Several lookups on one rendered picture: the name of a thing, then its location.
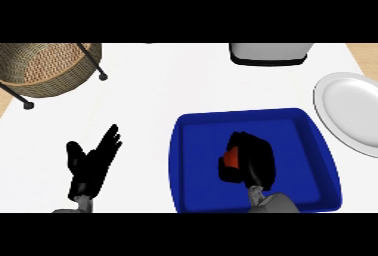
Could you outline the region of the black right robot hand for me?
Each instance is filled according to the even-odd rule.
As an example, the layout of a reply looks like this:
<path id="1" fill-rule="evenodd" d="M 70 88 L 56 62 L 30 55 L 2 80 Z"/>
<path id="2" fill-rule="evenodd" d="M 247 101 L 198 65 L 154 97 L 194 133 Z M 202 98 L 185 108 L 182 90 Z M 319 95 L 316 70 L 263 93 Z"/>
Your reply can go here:
<path id="1" fill-rule="evenodd" d="M 232 183 L 244 183 L 247 188 L 262 186 L 263 190 L 269 191 L 276 178 L 270 143 L 245 132 L 234 132 L 229 138 L 226 152 L 234 147 L 238 147 L 239 168 L 225 166 L 223 155 L 219 158 L 220 180 Z"/>

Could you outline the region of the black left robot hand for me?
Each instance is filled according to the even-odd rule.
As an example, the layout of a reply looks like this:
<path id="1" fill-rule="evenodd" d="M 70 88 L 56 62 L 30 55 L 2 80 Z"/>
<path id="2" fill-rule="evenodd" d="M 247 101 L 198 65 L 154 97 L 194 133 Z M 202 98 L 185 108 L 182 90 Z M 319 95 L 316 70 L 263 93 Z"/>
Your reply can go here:
<path id="1" fill-rule="evenodd" d="M 76 141 L 67 143 L 68 169 L 73 174 L 68 192 L 71 200 L 78 196 L 98 196 L 121 145 L 117 125 L 111 126 L 98 147 L 89 152 L 83 151 Z"/>

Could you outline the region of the red bell pepper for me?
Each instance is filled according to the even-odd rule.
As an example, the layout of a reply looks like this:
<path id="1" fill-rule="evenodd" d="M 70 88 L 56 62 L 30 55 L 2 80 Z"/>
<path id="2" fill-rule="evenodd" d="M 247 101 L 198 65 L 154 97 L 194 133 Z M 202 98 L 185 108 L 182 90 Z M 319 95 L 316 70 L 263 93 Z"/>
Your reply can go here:
<path id="1" fill-rule="evenodd" d="M 239 168 L 239 155 L 238 147 L 234 147 L 223 156 L 225 166 L 231 168 Z"/>

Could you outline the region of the blue tray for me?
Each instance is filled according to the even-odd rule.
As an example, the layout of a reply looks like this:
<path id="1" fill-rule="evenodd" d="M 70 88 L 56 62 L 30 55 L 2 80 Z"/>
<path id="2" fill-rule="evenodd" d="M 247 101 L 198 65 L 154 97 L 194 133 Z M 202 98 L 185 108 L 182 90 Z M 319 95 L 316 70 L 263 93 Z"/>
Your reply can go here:
<path id="1" fill-rule="evenodd" d="M 171 134 L 169 174 L 180 213 L 245 212 L 247 189 L 219 178 L 219 158 L 231 135 L 247 132 L 273 149 L 275 193 L 284 193 L 301 212 L 341 207 L 337 167 L 319 129 L 298 108 L 186 114 Z"/>

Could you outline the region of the white plate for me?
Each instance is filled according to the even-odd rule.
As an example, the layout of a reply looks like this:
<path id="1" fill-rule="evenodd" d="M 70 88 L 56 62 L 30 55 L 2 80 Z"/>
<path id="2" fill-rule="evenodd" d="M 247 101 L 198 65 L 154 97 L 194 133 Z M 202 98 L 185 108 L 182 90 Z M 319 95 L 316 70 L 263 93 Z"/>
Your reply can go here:
<path id="1" fill-rule="evenodd" d="M 340 142 L 378 158 L 378 82 L 350 72 L 327 75 L 315 85 L 313 106 Z"/>

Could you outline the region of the wicker basket with black legs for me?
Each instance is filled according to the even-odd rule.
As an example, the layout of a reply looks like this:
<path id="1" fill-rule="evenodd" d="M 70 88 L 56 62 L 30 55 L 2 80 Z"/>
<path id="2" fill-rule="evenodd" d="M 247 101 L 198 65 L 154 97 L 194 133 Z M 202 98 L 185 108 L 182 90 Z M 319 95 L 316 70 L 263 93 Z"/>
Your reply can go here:
<path id="1" fill-rule="evenodd" d="M 0 88 L 34 108 L 25 99 L 49 98 L 73 91 L 99 72 L 101 43 L 0 43 Z"/>

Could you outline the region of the grey appliance with black base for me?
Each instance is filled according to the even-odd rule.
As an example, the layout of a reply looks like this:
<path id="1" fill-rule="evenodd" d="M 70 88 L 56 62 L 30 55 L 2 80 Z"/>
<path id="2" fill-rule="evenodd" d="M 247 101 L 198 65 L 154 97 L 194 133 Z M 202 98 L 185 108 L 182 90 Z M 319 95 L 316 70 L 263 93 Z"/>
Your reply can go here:
<path id="1" fill-rule="evenodd" d="M 312 47 L 312 43 L 231 43 L 231 60 L 247 66 L 300 65 Z"/>

